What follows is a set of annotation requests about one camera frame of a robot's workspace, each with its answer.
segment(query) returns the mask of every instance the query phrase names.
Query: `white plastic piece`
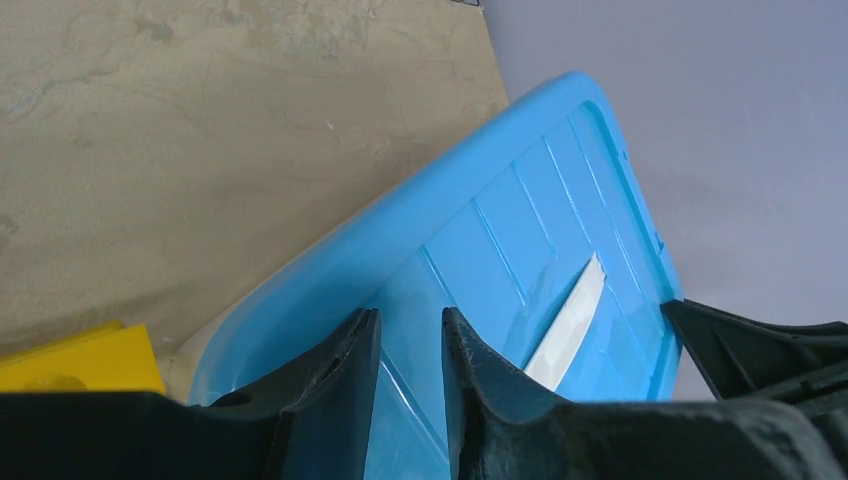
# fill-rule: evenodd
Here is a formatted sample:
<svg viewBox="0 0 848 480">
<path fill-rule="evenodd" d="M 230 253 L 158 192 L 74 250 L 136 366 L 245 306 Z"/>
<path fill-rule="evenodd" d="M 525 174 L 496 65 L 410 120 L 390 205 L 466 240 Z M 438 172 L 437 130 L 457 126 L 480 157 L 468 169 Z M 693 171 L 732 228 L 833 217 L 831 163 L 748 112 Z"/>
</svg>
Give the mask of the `white plastic piece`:
<svg viewBox="0 0 848 480">
<path fill-rule="evenodd" d="M 597 254 L 593 254 L 524 369 L 524 373 L 548 390 L 557 389 L 577 355 L 595 317 L 595 310 L 598 309 L 605 280 L 606 274 L 601 262 Z"/>
</svg>

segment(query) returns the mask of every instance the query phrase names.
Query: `gray wall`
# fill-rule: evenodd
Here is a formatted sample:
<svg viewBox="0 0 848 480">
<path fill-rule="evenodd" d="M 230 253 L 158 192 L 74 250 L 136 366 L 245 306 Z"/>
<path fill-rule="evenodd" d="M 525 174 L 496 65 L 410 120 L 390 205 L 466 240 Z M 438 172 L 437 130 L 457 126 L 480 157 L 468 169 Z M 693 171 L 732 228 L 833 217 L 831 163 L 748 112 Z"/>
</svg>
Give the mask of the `gray wall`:
<svg viewBox="0 0 848 480">
<path fill-rule="evenodd" d="M 848 2 L 487 0 L 507 93 L 604 88 L 688 297 L 762 321 L 848 306 Z M 710 393 L 685 359 L 679 399 Z"/>
</svg>

